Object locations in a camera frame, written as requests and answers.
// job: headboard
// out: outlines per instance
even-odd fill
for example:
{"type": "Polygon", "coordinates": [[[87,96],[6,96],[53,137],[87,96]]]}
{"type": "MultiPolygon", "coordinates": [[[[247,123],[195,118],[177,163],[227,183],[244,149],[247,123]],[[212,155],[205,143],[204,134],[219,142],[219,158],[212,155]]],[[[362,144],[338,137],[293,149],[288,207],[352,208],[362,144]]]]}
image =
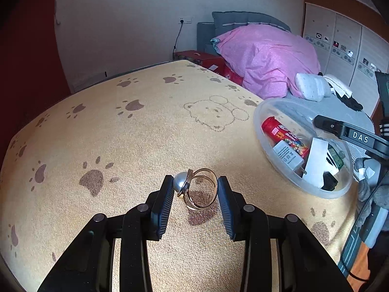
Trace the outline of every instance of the headboard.
{"type": "Polygon", "coordinates": [[[267,24],[283,31],[291,31],[285,23],[263,13],[245,11],[212,12],[212,17],[214,22],[197,23],[197,50],[213,55],[217,55],[217,52],[210,40],[239,26],[267,24]]]}

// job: plastic container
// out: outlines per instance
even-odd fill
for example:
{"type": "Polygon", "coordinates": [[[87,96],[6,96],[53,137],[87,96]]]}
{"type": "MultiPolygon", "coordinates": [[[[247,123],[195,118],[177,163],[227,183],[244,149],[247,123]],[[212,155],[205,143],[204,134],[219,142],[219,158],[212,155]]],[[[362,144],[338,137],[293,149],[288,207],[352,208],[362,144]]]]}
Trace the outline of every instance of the plastic container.
{"type": "Polygon", "coordinates": [[[336,199],[344,195],[353,181],[353,162],[350,151],[342,140],[333,134],[317,129],[313,125],[316,113],[297,102],[289,99],[268,99],[260,103],[254,111],[254,126],[257,137],[265,151],[267,159],[285,178],[300,190],[324,199],[336,199]],[[275,142],[262,130],[262,123],[274,116],[281,124],[290,130],[306,146],[311,147],[312,138],[320,137],[328,141],[341,156],[344,166],[334,175],[338,181],[335,190],[325,191],[314,187],[293,172],[273,150],[275,142]]]}

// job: wall socket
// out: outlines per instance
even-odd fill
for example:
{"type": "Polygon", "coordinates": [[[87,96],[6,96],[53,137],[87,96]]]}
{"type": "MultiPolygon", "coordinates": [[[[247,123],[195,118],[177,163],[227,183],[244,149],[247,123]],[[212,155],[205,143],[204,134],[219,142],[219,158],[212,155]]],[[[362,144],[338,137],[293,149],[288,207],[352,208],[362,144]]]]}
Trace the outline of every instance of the wall socket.
{"type": "Polygon", "coordinates": [[[178,24],[181,24],[181,20],[184,20],[184,24],[190,24],[192,23],[192,17],[191,16],[183,16],[180,17],[178,24]]]}

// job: power cord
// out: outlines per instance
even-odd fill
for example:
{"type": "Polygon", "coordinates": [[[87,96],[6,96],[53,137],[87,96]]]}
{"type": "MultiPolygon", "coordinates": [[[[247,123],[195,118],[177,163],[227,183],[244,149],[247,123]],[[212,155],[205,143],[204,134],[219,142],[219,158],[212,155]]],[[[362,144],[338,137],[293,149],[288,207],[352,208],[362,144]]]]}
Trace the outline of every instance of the power cord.
{"type": "Polygon", "coordinates": [[[176,50],[178,37],[180,36],[182,26],[184,25],[184,20],[180,20],[180,22],[181,22],[181,27],[180,27],[180,31],[178,32],[177,38],[176,38],[176,43],[174,44],[173,53],[172,53],[172,60],[174,60],[174,51],[176,50]]]}
{"type": "MultiPolygon", "coordinates": [[[[355,225],[357,224],[357,222],[359,221],[359,219],[360,219],[360,217],[361,217],[362,212],[365,211],[365,209],[366,209],[366,207],[367,207],[367,204],[370,203],[371,198],[374,196],[375,192],[377,192],[377,190],[378,190],[378,188],[379,188],[380,186],[381,186],[381,183],[379,183],[379,184],[374,188],[373,192],[369,195],[369,197],[368,197],[367,200],[365,201],[365,204],[363,205],[361,211],[359,212],[358,217],[357,217],[357,219],[355,220],[355,222],[354,222],[353,227],[351,228],[351,230],[354,229],[355,225]]],[[[349,242],[350,237],[351,237],[351,232],[349,233],[349,236],[347,237],[346,243],[345,243],[345,245],[343,246],[342,252],[340,253],[340,262],[341,262],[341,264],[344,266],[344,269],[349,273],[349,275],[350,275],[352,278],[354,278],[354,279],[356,279],[356,280],[358,280],[358,281],[368,282],[369,280],[362,279],[362,278],[360,278],[360,277],[354,275],[350,270],[348,270],[348,269],[347,269],[347,266],[346,266],[346,264],[345,264],[345,261],[343,260],[344,249],[346,248],[346,245],[347,245],[347,243],[349,242]]]]}

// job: pink bedding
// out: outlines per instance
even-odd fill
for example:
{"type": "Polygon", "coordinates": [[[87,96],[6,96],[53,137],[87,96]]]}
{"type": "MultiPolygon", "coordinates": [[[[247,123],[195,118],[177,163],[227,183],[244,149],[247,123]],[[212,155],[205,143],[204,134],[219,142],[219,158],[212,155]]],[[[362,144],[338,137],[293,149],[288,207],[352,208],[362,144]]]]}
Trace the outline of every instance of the pink bedding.
{"type": "Polygon", "coordinates": [[[320,71],[310,43],[270,25],[249,24],[217,38],[219,54],[243,77],[243,87],[262,99],[283,98],[288,89],[302,98],[296,74],[320,71]]]}

